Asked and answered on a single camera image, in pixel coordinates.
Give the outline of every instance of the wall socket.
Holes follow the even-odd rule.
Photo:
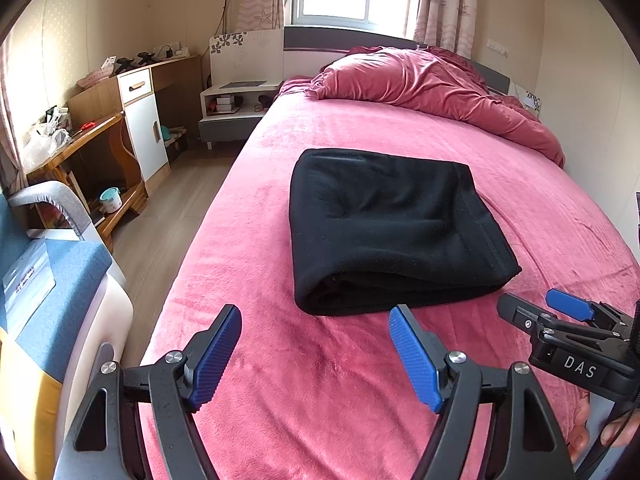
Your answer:
[[[502,54],[504,57],[507,57],[509,55],[508,49],[497,41],[487,40],[486,46],[491,50],[495,50],[498,54]]]
[[[175,56],[175,53],[180,50],[180,41],[175,41],[174,43],[169,43],[169,47],[171,47],[171,50],[174,51],[174,56]],[[156,54],[156,58],[158,58],[159,60],[163,60],[166,57],[166,45],[163,45],[162,47],[155,46],[154,47],[154,54]]]

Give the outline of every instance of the gray chair backrest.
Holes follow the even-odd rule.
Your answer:
[[[18,225],[0,190],[0,282],[9,266],[22,255],[29,243],[30,239],[27,233]],[[6,329],[3,286],[0,286],[0,326]]]

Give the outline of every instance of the pink basket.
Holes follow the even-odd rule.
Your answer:
[[[97,85],[100,81],[104,81],[108,79],[113,72],[113,65],[109,65],[106,68],[99,68],[98,70],[94,70],[87,76],[83,77],[81,80],[77,81],[78,86],[80,88],[91,88],[92,86]]]

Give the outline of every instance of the black folded cloth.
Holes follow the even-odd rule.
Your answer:
[[[318,316],[469,300],[521,271],[457,162],[306,150],[289,222],[296,304]]]

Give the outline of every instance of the metal screw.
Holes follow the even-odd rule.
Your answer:
[[[168,352],[164,356],[164,360],[169,364],[179,363],[180,361],[182,361],[182,352],[180,352],[179,350]]]
[[[466,354],[464,352],[454,350],[453,352],[449,352],[449,360],[455,364],[463,363],[466,361]]]
[[[520,375],[527,375],[530,371],[531,368],[529,367],[528,364],[523,363],[523,362],[519,362],[513,365],[513,370]]]
[[[114,361],[107,361],[100,367],[100,371],[103,374],[110,374],[118,368],[118,365]]]

